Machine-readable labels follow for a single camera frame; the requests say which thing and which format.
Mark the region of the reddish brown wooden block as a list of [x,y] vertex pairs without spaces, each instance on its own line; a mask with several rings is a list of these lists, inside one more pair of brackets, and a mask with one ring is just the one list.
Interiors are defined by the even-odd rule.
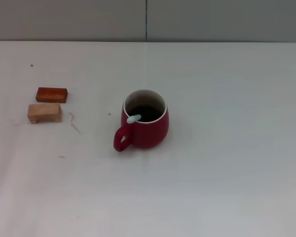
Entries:
[[36,101],[43,103],[66,103],[68,91],[66,88],[39,87]]

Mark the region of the red ceramic cup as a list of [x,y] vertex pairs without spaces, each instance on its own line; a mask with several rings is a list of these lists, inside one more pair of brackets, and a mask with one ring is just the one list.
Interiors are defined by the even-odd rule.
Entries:
[[[141,119],[132,124],[126,122],[133,115]],[[116,131],[113,147],[122,152],[130,145],[141,149],[157,146],[169,129],[169,112],[163,97],[152,90],[141,89],[129,94],[122,104],[121,127]]]

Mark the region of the light wooden block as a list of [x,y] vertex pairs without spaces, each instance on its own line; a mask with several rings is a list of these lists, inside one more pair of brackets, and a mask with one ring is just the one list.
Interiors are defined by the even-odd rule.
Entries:
[[31,104],[27,116],[31,124],[45,121],[61,122],[62,108],[60,103]]

